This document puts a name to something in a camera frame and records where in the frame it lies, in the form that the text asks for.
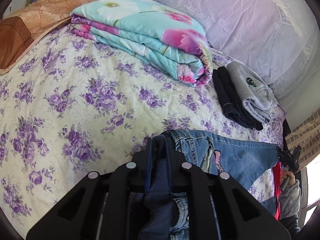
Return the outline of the grey knit sleeve forearm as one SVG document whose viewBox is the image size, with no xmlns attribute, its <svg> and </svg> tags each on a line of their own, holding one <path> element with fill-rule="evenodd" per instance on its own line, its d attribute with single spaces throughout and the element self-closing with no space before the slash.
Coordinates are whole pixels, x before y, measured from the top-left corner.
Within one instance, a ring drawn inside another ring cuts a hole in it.
<svg viewBox="0 0 320 240">
<path fill-rule="evenodd" d="M 300 187 L 299 180 L 291 186 L 287 185 L 279 196 L 280 219 L 296 215 L 300 209 Z"/>
</svg>

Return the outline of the person's right hand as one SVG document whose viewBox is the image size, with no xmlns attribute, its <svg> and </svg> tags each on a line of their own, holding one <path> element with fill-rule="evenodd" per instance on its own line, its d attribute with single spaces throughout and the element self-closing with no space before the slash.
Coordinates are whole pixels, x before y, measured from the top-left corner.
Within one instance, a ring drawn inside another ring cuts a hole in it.
<svg viewBox="0 0 320 240">
<path fill-rule="evenodd" d="M 289 178 L 288 186 L 292 186 L 295 184 L 295 175 L 291 171 L 283 170 L 280 176 L 280 183 L 282 184 L 283 181 Z"/>
</svg>

